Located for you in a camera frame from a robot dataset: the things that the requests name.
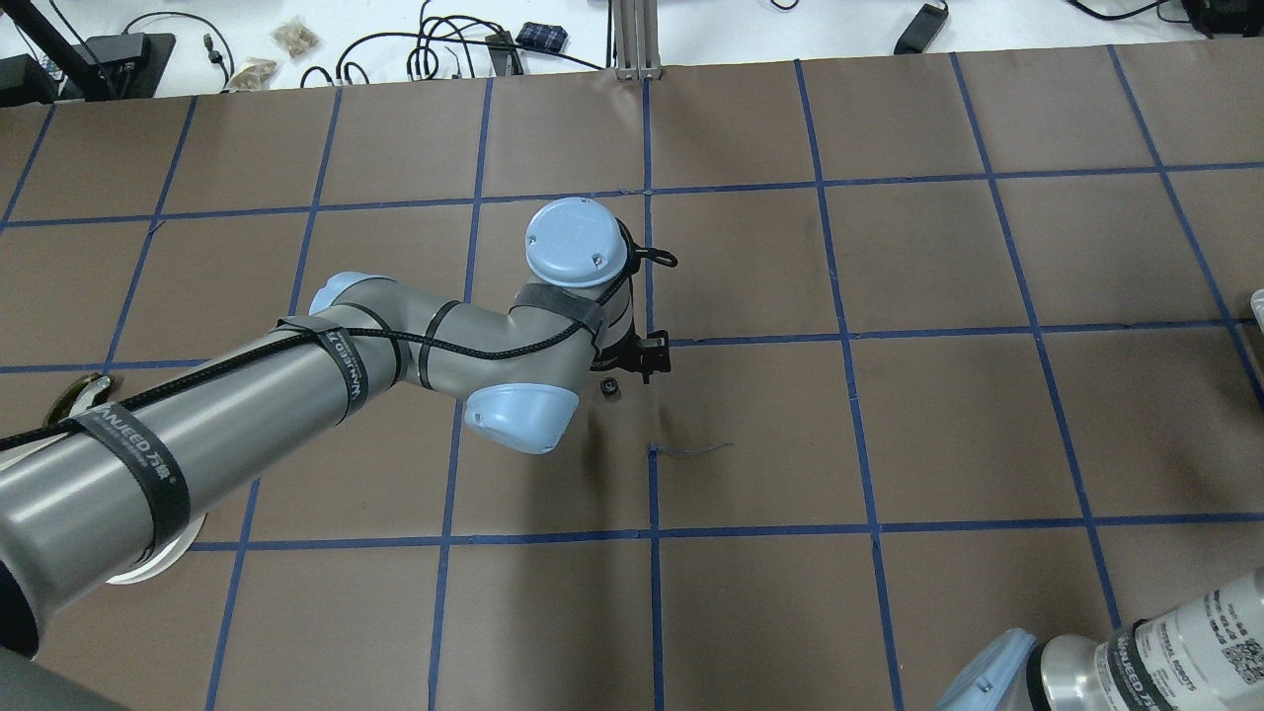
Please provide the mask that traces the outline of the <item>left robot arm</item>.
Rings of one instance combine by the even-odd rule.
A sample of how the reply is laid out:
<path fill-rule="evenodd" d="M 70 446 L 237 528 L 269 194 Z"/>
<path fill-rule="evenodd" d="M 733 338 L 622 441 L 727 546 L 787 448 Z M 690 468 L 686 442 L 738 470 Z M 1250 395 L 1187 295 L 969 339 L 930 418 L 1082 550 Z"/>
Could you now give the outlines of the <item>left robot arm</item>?
<path fill-rule="evenodd" d="M 670 369 L 667 333 L 638 337 L 640 245 L 595 199 L 546 202 L 525 226 L 528 283 L 506 312 L 380 275 L 334 275 L 307 314 L 198 369 L 5 436 L 3 646 L 32 658 L 49 617 L 135 571 L 193 520 L 305 442 L 401 383 L 447 395 L 468 428 L 541 455 L 561 442 L 592 369 Z"/>

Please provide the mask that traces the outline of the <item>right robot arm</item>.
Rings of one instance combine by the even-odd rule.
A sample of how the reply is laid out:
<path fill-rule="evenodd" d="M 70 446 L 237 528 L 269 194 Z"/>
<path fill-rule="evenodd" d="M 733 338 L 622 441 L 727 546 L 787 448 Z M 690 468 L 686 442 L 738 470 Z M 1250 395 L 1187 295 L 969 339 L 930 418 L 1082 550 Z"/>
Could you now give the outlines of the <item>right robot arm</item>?
<path fill-rule="evenodd" d="M 1263 571 L 1105 641 L 1039 643 L 1014 628 L 957 676 L 937 710 L 1260 710 Z"/>

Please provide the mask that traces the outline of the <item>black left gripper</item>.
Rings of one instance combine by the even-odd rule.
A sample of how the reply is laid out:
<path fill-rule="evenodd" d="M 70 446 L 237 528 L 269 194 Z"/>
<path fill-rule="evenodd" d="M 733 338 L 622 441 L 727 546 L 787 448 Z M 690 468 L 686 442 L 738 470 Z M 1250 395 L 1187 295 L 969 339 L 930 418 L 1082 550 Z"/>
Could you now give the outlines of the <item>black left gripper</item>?
<path fill-rule="evenodd" d="M 635 330 L 628 330 L 621 342 L 605 347 L 592 361 L 592 372 L 605 372 L 605 369 L 638 373 L 645 385 L 653 374 L 672 372 L 670 333 L 655 330 L 648 337 L 638 337 Z"/>

